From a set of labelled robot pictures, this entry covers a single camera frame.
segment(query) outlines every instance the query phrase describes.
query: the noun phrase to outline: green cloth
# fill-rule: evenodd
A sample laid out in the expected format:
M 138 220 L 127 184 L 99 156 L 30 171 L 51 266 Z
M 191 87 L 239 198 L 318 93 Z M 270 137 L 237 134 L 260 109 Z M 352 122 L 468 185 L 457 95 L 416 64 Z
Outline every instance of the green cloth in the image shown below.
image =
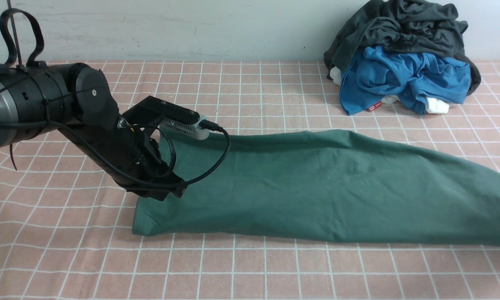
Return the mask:
M 226 145 L 218 134 L 170 137 L 187 180 Z M 346 130 L 231 140 L 222 165 L 181 199 L 139 198 L 133 233 L 500 246 L 500 173 L 482 165 Z

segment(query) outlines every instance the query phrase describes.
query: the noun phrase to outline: grid pattern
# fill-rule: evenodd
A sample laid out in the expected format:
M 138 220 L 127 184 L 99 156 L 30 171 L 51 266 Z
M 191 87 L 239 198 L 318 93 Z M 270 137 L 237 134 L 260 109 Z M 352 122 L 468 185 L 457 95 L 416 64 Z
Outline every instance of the grid pattern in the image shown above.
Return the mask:
M 500 171 L 500 61 L 465 105 L 346 116 L 322 62 L 112 62 L 121 110 L 147 95 L 231 134 L 349 129 Z M 0 150 L 0 299 L 500 299 L 500 248 L 335 245 L 217 234 L 131 234 L 136 196 L 59 133 Z

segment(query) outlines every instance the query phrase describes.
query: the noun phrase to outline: black strap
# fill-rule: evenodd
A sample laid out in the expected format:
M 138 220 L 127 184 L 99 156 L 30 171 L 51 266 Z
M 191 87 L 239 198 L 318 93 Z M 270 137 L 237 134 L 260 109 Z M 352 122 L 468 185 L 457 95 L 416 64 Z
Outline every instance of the black strap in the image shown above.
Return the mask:
M 5 40 L 5 44 L 7 45 L 7 49 L 9 51 L 9 57 L 5 62 L 5 65 L 11 67 L 17 59 L 17 48 L 15 46 L 15 42 L 9 33 L 8 22 L 11 19 L 12 15 L 15 13 L 21 13 L 27 17 L 29 22 L 31 23 L 31 28 L 33 29 L 33 34 L 35 36 L 35 49 L 27 59 L 27 63 L 25 64 L 28 67 L 36 66 L 37 63 L 35 61 L 36 57 L 42 53 L 44 50 L 44 37 L 42 36 L 42 30 L 40 30 L 40 25 L 38 24 L 37 19 L 33 17 L 28 12 L 23 10 L 19 10 L 18 8 L 9 8 L 4 11 L 0 16 L 0 32 L 2 33 L 3 39 Z

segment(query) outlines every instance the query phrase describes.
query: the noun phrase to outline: blue shirt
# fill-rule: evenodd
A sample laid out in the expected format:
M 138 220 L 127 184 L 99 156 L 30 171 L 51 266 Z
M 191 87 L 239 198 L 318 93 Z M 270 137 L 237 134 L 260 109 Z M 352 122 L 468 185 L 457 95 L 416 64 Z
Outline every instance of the blue shirt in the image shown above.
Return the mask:
M 389 54 L 381 46 L 358 51 L 341 74 L 339 98 L 353 115 L 397 95 L 406 108 L 426 114 L 426 97 L 463 104 L 470 87 L 470 67 L 431 53 Z

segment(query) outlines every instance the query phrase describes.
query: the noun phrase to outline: white cloth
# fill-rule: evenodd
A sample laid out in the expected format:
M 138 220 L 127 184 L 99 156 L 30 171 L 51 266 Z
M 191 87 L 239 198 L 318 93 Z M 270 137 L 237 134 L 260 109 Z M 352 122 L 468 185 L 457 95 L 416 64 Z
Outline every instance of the white cloth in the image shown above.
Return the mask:
M 337 67 L 333 67 L 329 71 L 329 76 L 332 78 L 333 83 L 341 86 L 341 70 Z M 382 98 L 382 104 L 393 104 L 396 101 L 400 101 L 397 95 L 386 95 Z M 436 99 L 434 97 L 426 97 L 426 112 L 428 114 L 447 114 L 450 109 L 450 104 L 442 100 Z

